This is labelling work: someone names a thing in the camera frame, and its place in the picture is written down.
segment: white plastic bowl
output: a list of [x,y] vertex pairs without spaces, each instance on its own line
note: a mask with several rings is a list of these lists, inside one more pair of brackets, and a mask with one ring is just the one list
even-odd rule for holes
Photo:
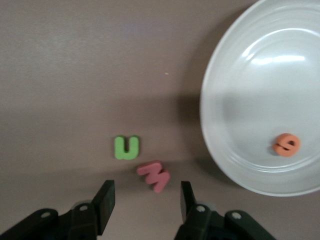
[[[224,173],[253,192],[320,189],[320,0],[260,0],[216,47],[204,77],[201,127]],[[277,136],[301,140],[277,155]]]

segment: green foam letter u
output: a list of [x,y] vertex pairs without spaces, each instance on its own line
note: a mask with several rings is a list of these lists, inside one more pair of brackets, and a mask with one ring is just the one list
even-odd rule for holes
[[139,137],[131,136],[126,149],[125,137],[117,136],[114,139],[114,156],[118,160],[132,160],[139,155]]

